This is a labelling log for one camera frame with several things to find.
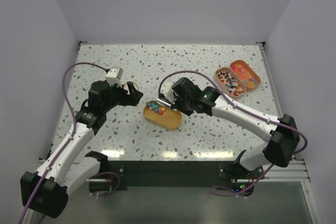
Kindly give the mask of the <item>metal scoop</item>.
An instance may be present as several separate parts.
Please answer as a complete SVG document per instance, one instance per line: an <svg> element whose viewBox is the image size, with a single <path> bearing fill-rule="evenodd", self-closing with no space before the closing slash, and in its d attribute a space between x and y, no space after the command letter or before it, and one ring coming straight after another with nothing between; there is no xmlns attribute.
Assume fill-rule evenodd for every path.
<svg viewBox="0 0 336 224"><path fill-rule="evenodd" d="M165 99L165 98L157 98L156 99L156 101L157 101L157 103L160 105L160 106L163 106L163 107L165 107L165 108L167 108L167 109L174 109L173 108L173 104L169 101L169 100L167 100L167 99Z"/></svg>

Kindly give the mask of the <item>yellow tray of star candies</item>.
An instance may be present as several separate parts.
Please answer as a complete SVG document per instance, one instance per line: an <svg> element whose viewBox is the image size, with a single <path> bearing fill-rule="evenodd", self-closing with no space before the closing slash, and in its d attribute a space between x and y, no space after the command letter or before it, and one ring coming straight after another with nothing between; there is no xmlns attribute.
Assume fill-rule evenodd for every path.
<svg viewBox="0 0 336 224"><path fill-rule="evenodd" d="M143 109L144 118L169 131L178 128L182 120L182 114L179 111L167 109L159 105L156 101L149 101Z"/></svg>

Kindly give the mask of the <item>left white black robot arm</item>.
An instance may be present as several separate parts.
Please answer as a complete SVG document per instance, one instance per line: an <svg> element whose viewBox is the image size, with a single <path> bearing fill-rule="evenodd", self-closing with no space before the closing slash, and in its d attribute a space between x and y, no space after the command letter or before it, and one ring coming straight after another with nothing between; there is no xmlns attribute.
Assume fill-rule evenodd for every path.
<svg viewBox="0 0 336 224"><path fill-rule="evenodd" d="M88 98L76 114L73 126L57 149L35 172L26 172L20 179L24 211L28 209L57 218L65 209L69 197L92 176L108 174L107 156L91 151L79 166L72 164L84 146L91 141L115 106L136 106L143 93L132 82L127 88L96 81Z"/></svg>

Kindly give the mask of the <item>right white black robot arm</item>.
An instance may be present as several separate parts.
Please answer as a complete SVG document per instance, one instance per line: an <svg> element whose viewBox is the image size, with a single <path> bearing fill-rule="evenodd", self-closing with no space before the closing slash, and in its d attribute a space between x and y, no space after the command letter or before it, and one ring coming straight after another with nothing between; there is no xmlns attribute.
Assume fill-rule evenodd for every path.
<svg viewBox="0 0 336 224"><path fill-rule="evenodd" d="M231 100L213 87L201 90L188 78L181 78L172 85L172 107L186 115L207 114L228 120L254 133L263 144L242 151L236 158L234 173L246 178L254 169L266 164L287 167L299 143L295 121L291 116L262 114Z"/></svg>

